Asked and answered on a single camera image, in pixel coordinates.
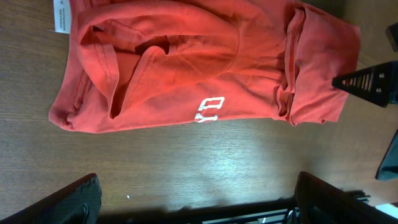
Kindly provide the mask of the orange red printed t-shirt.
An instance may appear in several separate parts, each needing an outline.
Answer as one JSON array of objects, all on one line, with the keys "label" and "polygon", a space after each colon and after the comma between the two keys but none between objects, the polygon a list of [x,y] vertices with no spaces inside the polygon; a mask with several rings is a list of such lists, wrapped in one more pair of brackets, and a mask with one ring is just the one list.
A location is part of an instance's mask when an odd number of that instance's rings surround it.
[{"label": "orange red printed t-shirt", "polygon": [[68,131],[338,120],[360,31],[302,1],[71,1],[49,120]]}]

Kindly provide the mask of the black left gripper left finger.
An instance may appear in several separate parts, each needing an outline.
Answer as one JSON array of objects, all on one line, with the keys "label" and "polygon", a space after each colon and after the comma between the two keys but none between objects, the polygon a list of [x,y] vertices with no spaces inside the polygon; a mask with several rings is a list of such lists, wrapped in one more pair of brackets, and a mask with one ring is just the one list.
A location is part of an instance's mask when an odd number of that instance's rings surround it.
[{"label": "black left gripper left finger", "polygon": [[1,224],[96,223],[101,197],[98,176],[91,173],[1,220]]}]

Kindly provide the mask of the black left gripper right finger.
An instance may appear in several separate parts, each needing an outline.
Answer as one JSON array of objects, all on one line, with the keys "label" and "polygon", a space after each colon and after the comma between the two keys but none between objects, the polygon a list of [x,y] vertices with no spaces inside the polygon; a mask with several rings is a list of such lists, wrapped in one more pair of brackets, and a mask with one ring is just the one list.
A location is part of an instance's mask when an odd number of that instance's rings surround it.
[{"label": "black left gripper right finger", "polygon": [[300,221],[311,223],[397,224],[377,210],[308,172],[300,172],[295,187]]}]

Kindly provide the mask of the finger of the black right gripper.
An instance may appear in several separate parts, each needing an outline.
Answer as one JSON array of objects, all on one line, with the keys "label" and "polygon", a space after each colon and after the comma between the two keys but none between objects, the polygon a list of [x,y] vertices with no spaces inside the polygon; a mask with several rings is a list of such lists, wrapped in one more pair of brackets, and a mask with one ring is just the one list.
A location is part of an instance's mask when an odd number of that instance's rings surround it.
[{"label": "finger of the black right gripper", "polygon": [[397,61],[391,61],[335,77],[332,85],[385,108],[397,104]]}]

